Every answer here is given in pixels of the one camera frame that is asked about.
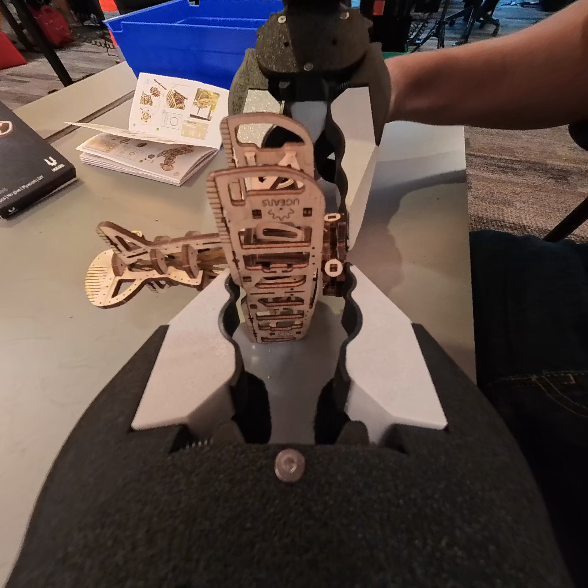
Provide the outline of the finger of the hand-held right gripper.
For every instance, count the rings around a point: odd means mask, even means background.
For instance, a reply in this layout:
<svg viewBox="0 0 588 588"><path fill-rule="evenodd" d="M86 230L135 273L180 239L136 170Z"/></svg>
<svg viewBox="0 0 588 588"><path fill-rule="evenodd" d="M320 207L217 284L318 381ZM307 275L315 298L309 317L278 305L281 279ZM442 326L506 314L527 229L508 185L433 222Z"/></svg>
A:
<svg viewBox="0 0 588 588"><path fill-rule="evenodd" d="M350 251L360 232L366 209L371 182L378 161L379 147L376 145L368 89L346 89L330 105L328 118L326 103L315 105L315 139L334 122L337 139L343 140L340 168L345 187L340 183L322 178L318 180L326 199L326 211L334 212L336 196L343 205L348 225L348 250Z"/></svg>
<svg viewBox="0 0 588 588"><path fill-rule="evenodd" d="M249 89L243 106L243 113L269 112L283 114L283 103L277 101L267 90ZM272 130L269 123L248 123L243 126L243 143L262 146L266 135Z"/></svg>

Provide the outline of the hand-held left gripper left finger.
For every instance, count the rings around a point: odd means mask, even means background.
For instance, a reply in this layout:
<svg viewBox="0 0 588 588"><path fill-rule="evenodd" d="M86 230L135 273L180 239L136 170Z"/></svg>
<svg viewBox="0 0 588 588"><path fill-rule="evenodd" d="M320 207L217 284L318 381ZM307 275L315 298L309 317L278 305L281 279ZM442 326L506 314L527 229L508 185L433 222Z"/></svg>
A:
<svg viewBox="0 0 588 588"><path fill-rule="evenodd" d="M168 323L132 429L180 424L205 440L235 414L239 295L231 274L221 273Z"/></svg>

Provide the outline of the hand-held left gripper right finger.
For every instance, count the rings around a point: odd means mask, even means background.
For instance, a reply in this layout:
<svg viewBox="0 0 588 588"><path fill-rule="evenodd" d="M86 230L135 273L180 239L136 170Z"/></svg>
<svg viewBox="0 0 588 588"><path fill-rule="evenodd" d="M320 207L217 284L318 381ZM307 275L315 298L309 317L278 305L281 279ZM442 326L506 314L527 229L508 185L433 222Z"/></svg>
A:
<svg viewBox="0 0 588 588"><path fill-rule="evenodd" d="M349 266L347 277L344 411L366 426L371 443L383 443L396 424L445 429L412 321L357 266Z"/></svg>

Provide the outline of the wooden model airplane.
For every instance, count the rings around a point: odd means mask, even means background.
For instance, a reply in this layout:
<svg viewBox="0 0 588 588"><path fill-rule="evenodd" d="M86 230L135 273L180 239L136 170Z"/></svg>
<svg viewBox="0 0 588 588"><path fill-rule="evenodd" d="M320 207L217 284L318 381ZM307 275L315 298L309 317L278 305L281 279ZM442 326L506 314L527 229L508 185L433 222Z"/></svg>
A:
<svg viewBox="0 0 588 588"><path fill-rule="evenodd" d="M243 292L251 341L298 341L319 294L343 296L345 206L327 214L312 138L301 123L281 114L241 114L225 117L220 133L228 168L207 179L217 233L148 240L102 222L97 233L108 249L87 270L86 296L111 308L147 286L202 290L226 266Z"/></svg>

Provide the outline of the person's right forearm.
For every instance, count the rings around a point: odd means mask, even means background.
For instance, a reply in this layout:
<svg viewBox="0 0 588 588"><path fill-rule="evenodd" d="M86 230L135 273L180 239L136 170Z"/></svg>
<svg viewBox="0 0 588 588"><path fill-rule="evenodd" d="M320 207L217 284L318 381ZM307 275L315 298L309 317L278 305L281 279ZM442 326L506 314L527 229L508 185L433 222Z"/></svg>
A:
<svg viewBox="0 0 588 588"><path fill-rule="evenodd" d="M541 129L587 120L587 29L540 25L386 61L388 122Z"/></svg>

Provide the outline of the grey desk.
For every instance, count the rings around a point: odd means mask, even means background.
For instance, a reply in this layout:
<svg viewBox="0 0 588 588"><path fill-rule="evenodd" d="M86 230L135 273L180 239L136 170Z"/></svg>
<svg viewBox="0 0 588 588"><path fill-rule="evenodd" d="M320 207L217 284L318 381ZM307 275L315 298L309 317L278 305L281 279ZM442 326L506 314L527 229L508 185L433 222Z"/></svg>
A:
<svg viewBox="0 0 588 588"><path fill-rule="evenodd" d="M137 78L125 62L48 94L14 113L43 139L53 142L72 123L91 122L132 98Z"/></svg>
<svg viewBox="0 0 588 588"><path fill-rule="evenodd" d="M99 310L86 270L107 247L111 221L145 236L216 232L206 176L219 153L184 186L82 164L76 128L51 142L78 180L12 222L1 222L1 585L8 579L34 503L57 453L96 395L153 331L196 292L142 291ZM408 122L385 127L369 205L352 261L476 378L463 127Z"/></svg>

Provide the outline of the blue plastic bin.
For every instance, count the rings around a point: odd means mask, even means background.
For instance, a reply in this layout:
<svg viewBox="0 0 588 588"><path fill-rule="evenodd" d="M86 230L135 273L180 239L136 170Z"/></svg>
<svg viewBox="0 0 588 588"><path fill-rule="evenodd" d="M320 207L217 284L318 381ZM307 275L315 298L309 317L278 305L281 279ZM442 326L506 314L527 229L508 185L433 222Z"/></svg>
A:
<svg viewBox="0 0 588 588"><path fill-rule="evenodd" d="M170 1L105 24L134 74L179 77L229 89L257 30L282 1Z"/></svg>

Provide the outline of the open instruction booklet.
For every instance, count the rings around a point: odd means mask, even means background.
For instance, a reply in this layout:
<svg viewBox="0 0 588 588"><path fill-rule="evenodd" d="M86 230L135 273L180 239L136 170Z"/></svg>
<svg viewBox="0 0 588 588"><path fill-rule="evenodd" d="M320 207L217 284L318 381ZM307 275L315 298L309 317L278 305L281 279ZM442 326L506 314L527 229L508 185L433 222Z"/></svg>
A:
<svg viewBox="0 0 588 588"><path fill-rule="evenodd" d="M94 166L181 186L221 149L219 125L229 90L204 82L140 73L128 128L74 123L97 130L77 147Z"/></svg>

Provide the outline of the person's dark jeans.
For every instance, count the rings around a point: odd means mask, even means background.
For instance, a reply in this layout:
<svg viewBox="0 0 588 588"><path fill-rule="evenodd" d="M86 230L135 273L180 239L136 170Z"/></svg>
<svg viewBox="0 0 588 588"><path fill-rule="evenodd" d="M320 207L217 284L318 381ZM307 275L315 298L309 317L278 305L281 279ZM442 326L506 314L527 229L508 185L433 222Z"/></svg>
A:
<svg viewBox="0 0 588 588"><path fill-rule="evenodd" d="M477 384L520 446L587 587L587 244L469 235Z"/></svg>

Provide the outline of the black chair leg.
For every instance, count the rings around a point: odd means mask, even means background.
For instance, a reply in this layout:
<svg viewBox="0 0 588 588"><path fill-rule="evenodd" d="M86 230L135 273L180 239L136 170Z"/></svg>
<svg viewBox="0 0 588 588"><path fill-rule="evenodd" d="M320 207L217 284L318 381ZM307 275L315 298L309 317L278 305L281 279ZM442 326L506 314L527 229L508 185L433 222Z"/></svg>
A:
<svg viewBox="0 0 588 588"><path fill-rule="evenodd" d="M551 243L560 242L576 231L587 221L587 202L588 198L585 198L574 210L549 231L543 240Z"/></svg>

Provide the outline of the red bag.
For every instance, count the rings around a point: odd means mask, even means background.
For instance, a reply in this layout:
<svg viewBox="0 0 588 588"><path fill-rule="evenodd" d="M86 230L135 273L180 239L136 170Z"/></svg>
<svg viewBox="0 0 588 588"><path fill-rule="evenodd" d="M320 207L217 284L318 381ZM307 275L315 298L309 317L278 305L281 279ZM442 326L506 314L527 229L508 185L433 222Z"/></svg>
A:
<svg viewBox="0 0 588 588"><path fill-rule="evenodd" d="M31 13L52 48L62 48L74 42L63 14L50 4L29 5Z"/></svg>
<svg viewBox="0 0 588 588"><path fill-rule="evenodd" d="M25 65L26 59L15 47L9 37L0 32L0 70L6 70L21 65Z"/></svg>

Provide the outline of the black product box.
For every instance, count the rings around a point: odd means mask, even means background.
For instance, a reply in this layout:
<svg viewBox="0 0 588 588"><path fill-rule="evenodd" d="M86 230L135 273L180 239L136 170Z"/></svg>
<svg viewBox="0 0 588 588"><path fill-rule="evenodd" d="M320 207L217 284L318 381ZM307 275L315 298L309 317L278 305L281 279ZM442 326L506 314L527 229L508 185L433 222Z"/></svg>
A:
<svg viewBox="0 0 588 588"><path fill-rule="evenodd" d="M77 180L73 164L1 103L1 219Z"/></svg>

